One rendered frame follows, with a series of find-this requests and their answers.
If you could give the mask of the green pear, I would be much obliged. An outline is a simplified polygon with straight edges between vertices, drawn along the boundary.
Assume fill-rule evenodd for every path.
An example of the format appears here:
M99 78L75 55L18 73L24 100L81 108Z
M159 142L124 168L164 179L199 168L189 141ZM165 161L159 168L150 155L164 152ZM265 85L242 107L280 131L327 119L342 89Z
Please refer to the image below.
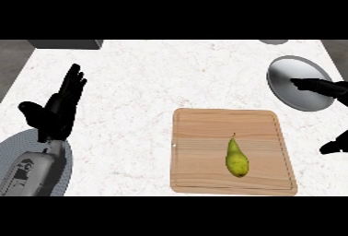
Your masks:
M231 175L242 178L249 172L249 160L231 137L227 147L226 167Z

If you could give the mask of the dark grey box appliance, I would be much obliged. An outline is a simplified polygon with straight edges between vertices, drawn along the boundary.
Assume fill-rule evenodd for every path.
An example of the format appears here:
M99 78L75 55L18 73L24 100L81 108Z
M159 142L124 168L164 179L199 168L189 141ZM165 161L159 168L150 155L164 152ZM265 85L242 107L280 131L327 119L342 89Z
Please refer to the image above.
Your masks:
M37 49L97 50L103 40L28 40Z

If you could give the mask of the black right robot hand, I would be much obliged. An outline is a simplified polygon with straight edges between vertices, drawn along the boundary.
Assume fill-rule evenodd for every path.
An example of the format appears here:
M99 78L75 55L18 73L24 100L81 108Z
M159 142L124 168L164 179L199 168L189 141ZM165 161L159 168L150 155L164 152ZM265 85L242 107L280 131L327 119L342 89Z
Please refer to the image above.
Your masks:
M298 90L308 90L330 97L348 108L348 82L330 82L318 78L292 78L289 80ZM320 147L321 154L348 153L348 130Z

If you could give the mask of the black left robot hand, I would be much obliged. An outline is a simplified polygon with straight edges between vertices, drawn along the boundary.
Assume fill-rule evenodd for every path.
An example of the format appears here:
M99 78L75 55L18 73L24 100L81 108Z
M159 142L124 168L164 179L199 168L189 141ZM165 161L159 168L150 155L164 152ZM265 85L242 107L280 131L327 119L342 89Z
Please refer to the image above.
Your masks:
M87 79L80 71L80 65L72 64L60 90L54 93L44 106L31 101L19 103L19 111L26 118L26 124L38 130L38 141L65 140L71 135L78 101Z

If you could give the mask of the grey metal pan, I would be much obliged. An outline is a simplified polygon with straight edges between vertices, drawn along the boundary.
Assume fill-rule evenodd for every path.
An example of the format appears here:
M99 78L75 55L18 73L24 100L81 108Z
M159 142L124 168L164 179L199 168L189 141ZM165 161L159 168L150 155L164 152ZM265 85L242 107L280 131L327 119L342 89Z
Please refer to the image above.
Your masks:
M310 90L299 90L290 79L317 78L332 82L321 67L308 59L296 55L277 57L268 67L267 81L277 99L295 110L317 112L333 103L333 98Z

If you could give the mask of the wooden cutting board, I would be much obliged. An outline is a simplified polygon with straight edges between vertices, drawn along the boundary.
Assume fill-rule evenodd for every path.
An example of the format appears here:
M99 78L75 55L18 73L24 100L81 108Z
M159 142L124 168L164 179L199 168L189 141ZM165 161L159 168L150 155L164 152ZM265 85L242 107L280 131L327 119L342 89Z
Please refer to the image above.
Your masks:
M170 186L181 193L296 194L274 112L224 109L174 112Z

